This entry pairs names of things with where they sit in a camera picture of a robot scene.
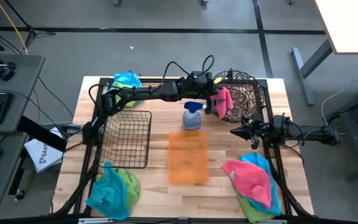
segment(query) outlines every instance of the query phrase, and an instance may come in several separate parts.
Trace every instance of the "black wire basket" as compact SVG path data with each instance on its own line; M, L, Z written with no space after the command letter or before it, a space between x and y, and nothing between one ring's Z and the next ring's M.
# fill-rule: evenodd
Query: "black wire basket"
M251 116L260 112L264 105L264 92L258 80L246 72L230 69L216 74L223 81L218 85L229 90L233 109L227 110L223 120L230 123L241 122L244 114Z
M121 111L109 117L104 127L99 166L145 168L149 158L151 122L149 111Z

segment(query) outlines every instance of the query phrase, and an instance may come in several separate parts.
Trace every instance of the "translucent orange bin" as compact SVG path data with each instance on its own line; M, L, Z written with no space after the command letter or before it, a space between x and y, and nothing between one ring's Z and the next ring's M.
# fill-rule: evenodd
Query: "translucent orange bin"
M203 131L169 133L169 182L205 184L208 182L206 134Z

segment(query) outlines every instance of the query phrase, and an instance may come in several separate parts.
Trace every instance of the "white table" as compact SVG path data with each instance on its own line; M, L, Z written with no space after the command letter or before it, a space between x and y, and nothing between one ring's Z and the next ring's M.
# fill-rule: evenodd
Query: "white table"
M308 76L331 52L358 54L358 0L314 0L324 22L328 39L305 63L297 47L292 48L298 76L308 106L315 104Z

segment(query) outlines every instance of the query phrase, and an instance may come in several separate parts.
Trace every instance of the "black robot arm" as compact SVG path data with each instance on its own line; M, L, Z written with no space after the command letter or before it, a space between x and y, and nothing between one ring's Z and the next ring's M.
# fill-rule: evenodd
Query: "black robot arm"
M181 77L172 82L161 83L157 87L145 88L113 88L101 97L98 115L83 128L83 144L95 145L101 140L99 130L109 116L122 111L125 105L136 100L163 100L175 102L184 98L207 100L218 94L218 86L214 84L210 72L192 72L186 78Z
M230 133L251 140L253 149L258 148L259 138L278 144L285 144L287 140L302 141L302 144L304 141L319 141L330 146L341 143L338 132L330 126L299 126L284 115L273 116L272 123L265 123L259 114L251 117L252 119L244 115L242 125L230 130Z

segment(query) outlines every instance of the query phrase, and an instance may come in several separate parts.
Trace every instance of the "pink cloth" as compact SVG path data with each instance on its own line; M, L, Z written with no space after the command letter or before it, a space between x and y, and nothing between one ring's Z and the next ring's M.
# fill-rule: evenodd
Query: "pink cloth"
M250 162L229 160L222 169L243 197L265 205L266 209L272 208L270 177L262 168Z
M231 95L227 88L223 87L222 90L219 90L217 95L211 96L211 100L225 100L215 106L216 112L218 112L218 116L221 119L226 114L227 109L233 109L233 101L231 100Z

